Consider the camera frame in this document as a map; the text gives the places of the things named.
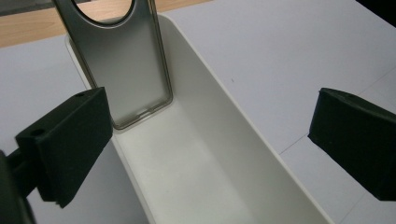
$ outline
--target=metal plate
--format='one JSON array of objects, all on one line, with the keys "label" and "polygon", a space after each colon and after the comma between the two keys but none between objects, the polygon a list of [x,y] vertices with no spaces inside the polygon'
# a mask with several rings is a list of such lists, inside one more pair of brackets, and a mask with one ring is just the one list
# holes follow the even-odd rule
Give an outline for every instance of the metal plate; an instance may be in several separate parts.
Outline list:
[{"label": "metal plate", "polygon": [[53,0],[93,87],[105,87],[116,129],[151,115],[173,94],[153,0],[134,0],[116,23],[93,21],[72,0]]}]

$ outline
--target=black rubber block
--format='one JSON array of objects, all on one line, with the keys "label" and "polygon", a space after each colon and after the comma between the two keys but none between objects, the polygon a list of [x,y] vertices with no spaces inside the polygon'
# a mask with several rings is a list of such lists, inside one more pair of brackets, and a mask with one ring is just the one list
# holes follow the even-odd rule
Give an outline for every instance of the black rubber block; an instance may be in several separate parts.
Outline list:
[{"label": "black rubber block", "polygon": [[321,89],[308,137],[378,200],[396,201],[396,116],[358,96]]},{"label": "black rubber block", "polygon": [[68,205],[112,136],[104,88],[81,92],[16,136],[26,160],[41,174],[47,202]]}]

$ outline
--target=white plastic container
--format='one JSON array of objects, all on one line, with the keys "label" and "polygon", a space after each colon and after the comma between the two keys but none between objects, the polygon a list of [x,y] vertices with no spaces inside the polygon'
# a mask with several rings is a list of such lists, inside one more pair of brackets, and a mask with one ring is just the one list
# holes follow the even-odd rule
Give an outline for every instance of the white plastic container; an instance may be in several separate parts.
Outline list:
[{"label": "white plastic container", "polygon": [[159,21],[174,101],[112,138],[150,222],[332,223],[176,25]]}]

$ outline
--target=wooden table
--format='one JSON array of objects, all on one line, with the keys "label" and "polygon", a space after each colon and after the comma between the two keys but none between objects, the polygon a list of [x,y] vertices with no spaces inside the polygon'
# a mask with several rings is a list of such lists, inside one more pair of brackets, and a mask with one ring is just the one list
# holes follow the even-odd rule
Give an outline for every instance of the wooden table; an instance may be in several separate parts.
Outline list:
[{"label": "wooden table", "polygon": [[[155,0],[157,11],[163,12],[210,0]],[[98,0],[78,4],[84,13],[96,20],[123,16],[131,1]],[[0,17],[0,48],[36,41],[66,33],[55,8]]]}]

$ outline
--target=oval hole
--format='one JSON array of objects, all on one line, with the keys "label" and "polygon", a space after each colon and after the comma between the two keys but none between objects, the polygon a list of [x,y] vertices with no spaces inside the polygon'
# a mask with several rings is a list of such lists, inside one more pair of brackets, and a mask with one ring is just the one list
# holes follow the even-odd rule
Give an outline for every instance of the oval hole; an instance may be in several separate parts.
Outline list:
[{"label": "oval hole", "polygon": [[79,10],[93,21],[117,23],[128,13],[134,0],[74,0]]}]

